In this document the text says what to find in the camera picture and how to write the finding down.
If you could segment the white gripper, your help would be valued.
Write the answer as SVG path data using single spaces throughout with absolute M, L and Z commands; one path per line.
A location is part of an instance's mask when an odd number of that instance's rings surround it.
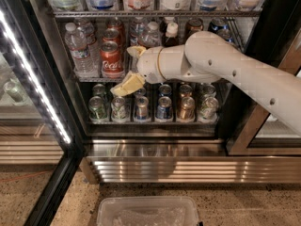
M 138 73 L 129 71 L 123 81 L 111 88 L 110 91 L 116 96 L 127 96 L 141 89 L 145 80 L 150 84 L 165 82 L 159 69 L 159 55 L 162 49 L 162 46 L 148 50 L 144 46 L 128 47 L 128 54 L 131 57 L 139 58 L 136 64 Z

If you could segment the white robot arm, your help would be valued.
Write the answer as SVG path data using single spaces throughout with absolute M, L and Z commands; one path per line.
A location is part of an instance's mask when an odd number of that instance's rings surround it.
M 223 78 L 301 134 L 301 79 L 242 54 L 212 32 L 197 32 L 184 45 L 144 51 L 132 46 L 128 51 L 138 59 L 137 71 L 111 88 L 116 96 L 132 94 L 145 83 L 212 83 Z

